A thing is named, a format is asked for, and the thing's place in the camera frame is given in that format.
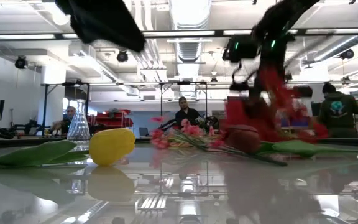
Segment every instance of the person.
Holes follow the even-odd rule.
[[[63,120],[54,122],[51,127],[51,131],[62,130],[62,134],[68,133],[68,128],[70,127],[70,123],[74,118],[75,107],[68,106],[66,109],[66,114],[63,115]]]
[[[196,109],[189,108],[187,105],[187,99],[182,96],[179,98],[180,111],[175,114],[175,120],[177,125],[181,127],[181,121],[187,119],[191,125],[196,125],[196,119],[200,117],[200,114]]]
[[[320,107],[318,120],[324,124],[333,138],[358,138],[353,114],[358,114],[358,104],[351,95],[336,91],[335,86],[323,86],[325,100]]]

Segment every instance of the ceiling duct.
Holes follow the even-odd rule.
[[[203,30],[207,28],[211,12],[211,0],[169,0],[170,15],[174,30]],[[202,42],[177,42],[178,75],[180,80],[190,78],[192,81],[197,77],[202,52]],[[195,97],[195,86],[181,86],[183,96]]]
[[[82,44],[80,41],[72,42],[68,46],[68,51],[70,56],[83,60],[84,63],[97,71],[100,75],[108,77],[113,83],[118,81],[117,75],[96,57],[96,51],[91,45]],[[118,87],[124,90],[128,96],[140,96],[138,88],[124,85],[119,85]]]
[[[343,37],[314,55],[315,62],[327,60],[358,44],[358,35]]]

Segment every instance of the table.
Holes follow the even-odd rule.
[[[0,149],[0,154],[12,150]],[[143,143],[128,155],[128,165],[103,168],[88,161],[0,170],[0,223],[214,224],[261,219],[287,224],[296,219],[358,219],[358,165],[339,166],[343,158],[275,167],[200,154],[191,159],[170,155],[161,164],[156,152]]]

